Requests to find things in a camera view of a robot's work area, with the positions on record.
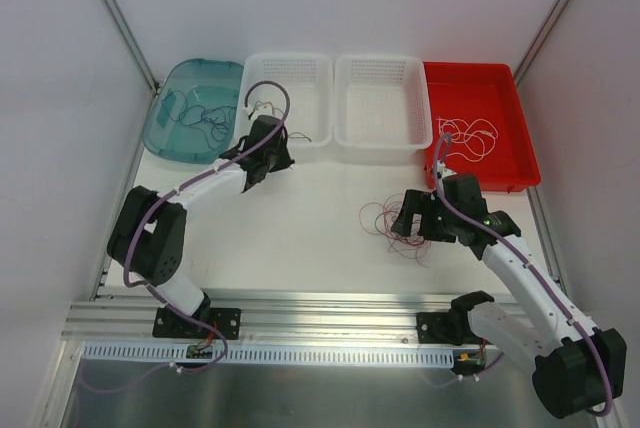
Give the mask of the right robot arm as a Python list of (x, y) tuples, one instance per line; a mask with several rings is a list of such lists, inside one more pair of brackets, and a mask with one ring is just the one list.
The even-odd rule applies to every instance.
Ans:
[(429, 337), (457, 346), (478, 338), (498, 347), (530, 376), (541, 404), (558, 419), (610, 414), (623, 392), (624, 338), (613, 328), (599, 328), (538, 267), (515, 221), (489, 210), (475, 176), (450, 174), (432, 192), (407, 190), (391, 231), (469, 248), (529, 320), (523, 324), (493, 296), (475, 291), (453, 299), (435, 321), (421, 323)]

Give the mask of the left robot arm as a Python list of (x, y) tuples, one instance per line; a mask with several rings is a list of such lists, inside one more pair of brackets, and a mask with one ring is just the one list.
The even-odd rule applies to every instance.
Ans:
[(284, 122), (260, 115), (248, 135), (224, 152), (212, 167), (161, 197), (143, 186), (127, 194), (107, 243), (107, 254), (168, 305), (175, 324), (189, 337), (210, 325), (210, 299), (182, 272), (187, 224), (230, 197), (245, 193), (268, 174), (289, 168)]

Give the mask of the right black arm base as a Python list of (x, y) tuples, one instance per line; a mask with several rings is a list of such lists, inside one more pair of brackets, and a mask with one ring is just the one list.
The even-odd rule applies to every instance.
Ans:
[(418, 312), (416, 332), (420, 344), (448, 344), (462, 346), (482, 343), (471, 331), (468, 314), (477, 305), (494, 302), (493, 296), (475, 291), (454, 298), (446, 311)]

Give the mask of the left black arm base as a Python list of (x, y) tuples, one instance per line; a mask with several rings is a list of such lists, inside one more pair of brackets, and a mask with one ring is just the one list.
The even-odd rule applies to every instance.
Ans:
[(169, 307), (156, 310), (152, 336), (159, 339), (203, 339), (215, 328), (227, 340), (237, 340), (241, 327), (242, 310), (212, 307), (206, 298), (193, 315), (179, 315)]

